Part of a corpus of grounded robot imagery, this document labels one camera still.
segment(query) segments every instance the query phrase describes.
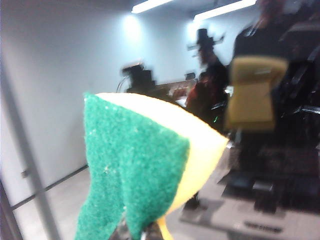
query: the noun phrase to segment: metal pole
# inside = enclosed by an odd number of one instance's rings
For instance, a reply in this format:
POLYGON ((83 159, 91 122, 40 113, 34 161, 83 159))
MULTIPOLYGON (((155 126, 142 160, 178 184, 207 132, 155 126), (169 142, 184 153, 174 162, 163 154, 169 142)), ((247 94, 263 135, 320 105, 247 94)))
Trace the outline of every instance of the metal pole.
POLYGON ((2 240, 23 240, 17 220, 7 198, 6 191, 0 180, 0 196, 1 196, 1 231, 2 240))
POLYGON ((41 183, 39 172, 35 163, 35 158, 30 148, 30 144, 27 138, 24 125, 19 115, 19 110, 13 92, 10 88, 9 81, 4 71, 4 66, 1 64, 1 103, 5 104, 6 109, 11 118, 11 124, 13 126, 13 136, 17 142, 17 147, 20 150, 23 161, 27 166, 29 176, 31 178, 31 184, 35 194, 35 202, 39 215, 44 226, 44 230, 49 240, 60 240, 59 232, 55 223, 55 219, 52 215, 45 189, 41 183))

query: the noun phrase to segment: baseboard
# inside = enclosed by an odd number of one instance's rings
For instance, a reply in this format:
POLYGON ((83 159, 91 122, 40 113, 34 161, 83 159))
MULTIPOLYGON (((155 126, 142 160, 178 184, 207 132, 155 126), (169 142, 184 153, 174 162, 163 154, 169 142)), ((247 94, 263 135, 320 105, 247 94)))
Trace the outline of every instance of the baseboard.
MULTIPOLYGON (((58 184, 64 182, 65 180, 67 180, 67 179, 73 177, 74 175, 80 173, 81 171, 85 170, 87 167, 88 167, 87 164, 84 165, 84 166, 82 166, 82 167, 80 167, 79 169, 77 169, 77 170, 73 171, 72 173, 68 174, 67 176, 65 176, 65 177, 59 179, 58 181, 52 183, 51 185, 47 186, 44 190, 45 190, 45 191, 49 191, 50 189, 54 188, 54 187, 57 186, 58 184)), ((30 202, 30 201, 31 201, 32 199, 34 199, 35 197, 36 197, 36 195, 33 194, 33 195, 31 195, 30 197, 22 200, 21 202, 18 202, 16 205, 13 205, 13 206, 11 207, 11 208, 12 208, 12 211, 13 211, 13 210, 16 210, 17 208, 21 207, 22 205, 30 202)))

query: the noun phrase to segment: yellow foam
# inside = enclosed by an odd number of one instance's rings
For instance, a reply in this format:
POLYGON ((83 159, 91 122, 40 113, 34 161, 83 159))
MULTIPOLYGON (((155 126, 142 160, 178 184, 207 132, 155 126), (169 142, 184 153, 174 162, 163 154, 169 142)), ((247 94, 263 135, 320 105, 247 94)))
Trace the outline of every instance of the yellow foam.
POLYGON ((179 208, 202 188, 222 156, 227 138, 169 102, 135 93, 99 93, 97 96, 150 118, 189 139, 189 158, 173 203, 165 215, 179 208))

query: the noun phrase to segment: person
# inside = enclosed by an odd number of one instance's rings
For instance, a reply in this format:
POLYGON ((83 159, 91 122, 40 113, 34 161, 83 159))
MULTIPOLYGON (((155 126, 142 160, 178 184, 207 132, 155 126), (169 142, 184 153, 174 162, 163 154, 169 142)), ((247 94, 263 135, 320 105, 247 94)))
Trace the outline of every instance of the person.
POLYGON ((257 1, 261 10, 260 18, 257 23, 245 28, 236 37, 234 58, 246 55, 290 58, 289 44, 280 39, 292 25, 310 18, 313 6, 308 7, 303 4, 298 12, 284 14, 285 3, 285 0, 257 1))
POLYGON ((186 109, 210 126, 213 126, 214 116, 211 108, 227 99, 224 89, 229 82, 228 71, 214 53, 216 42, 213 37, 208 36, 207 29, 198 30, 196 44, 200 63, 203 66, 207 66, 207 68, 200 75, 200 81, 190 91, 186 109))
MULTIPOLYGON (((285 0, 258 0, 257 4, 261 14, 257 23, 245 28, 238 34, 234 43, 233 57, 240 56, 269 56, 285 58, 289 62, 295 57, 295 48, 287 40, 283 40, 285 33, 296 23, 308 20, 313 16, 314 6, 319 4, 315 1, 311 7, 303 4, 294 14, 284 14, 285 0)), ((275 111, 279 112, 281 106, 282 84, 272 90, 272 100, 275 111)), ((239 165, 244 171, 266 171, 265 157, 259 154, 261 147, 270 142, 285 144, 285 133, 281 135, 281 121, 277 122, 275 137, 267 134, 242 133, 241 152, 239 154, 239 165)))
POLYGON ((208 81, 208 73, 202 72, 199 75, 199 81, 190 90, 185 101, 186 108, 197 117, 201 116, 201 113, 204 111, 207 103, 210 102, 210 99, 206 99, 210 96, 207 88, 208 81))

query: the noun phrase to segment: tan cushion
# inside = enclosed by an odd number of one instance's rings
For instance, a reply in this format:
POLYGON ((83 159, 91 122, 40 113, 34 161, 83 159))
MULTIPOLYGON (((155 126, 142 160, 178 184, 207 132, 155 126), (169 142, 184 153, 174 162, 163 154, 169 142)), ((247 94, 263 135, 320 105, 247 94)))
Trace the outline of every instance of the tan cushion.
POLYGON ((247 132, 272 131, 276 123, 271 91, 287 68, 287 61, 279 58, 235 58, 230 74, 233 95, 228 102, 225 127, 247 132))

